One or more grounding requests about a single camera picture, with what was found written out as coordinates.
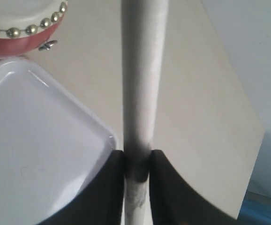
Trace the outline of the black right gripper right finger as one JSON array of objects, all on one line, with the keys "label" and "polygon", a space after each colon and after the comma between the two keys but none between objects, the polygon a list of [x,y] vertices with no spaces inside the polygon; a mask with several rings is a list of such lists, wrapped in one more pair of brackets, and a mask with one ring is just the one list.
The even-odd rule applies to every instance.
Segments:
[{"label": "black right gripper right finger", "polygon": [[200,196],[163,151],[150,156],[149,194],[155,225],[237,225],[239,222]]}]

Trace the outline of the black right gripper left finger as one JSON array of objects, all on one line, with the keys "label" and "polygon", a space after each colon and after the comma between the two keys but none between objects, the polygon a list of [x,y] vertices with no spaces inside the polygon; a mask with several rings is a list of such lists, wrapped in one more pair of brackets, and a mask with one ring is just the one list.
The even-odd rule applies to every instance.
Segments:
[{"label": "black right gripper left finger", "polygon": [[124,197],[125,156],[113,150],[89,185],[41,225],[120,225]]}]

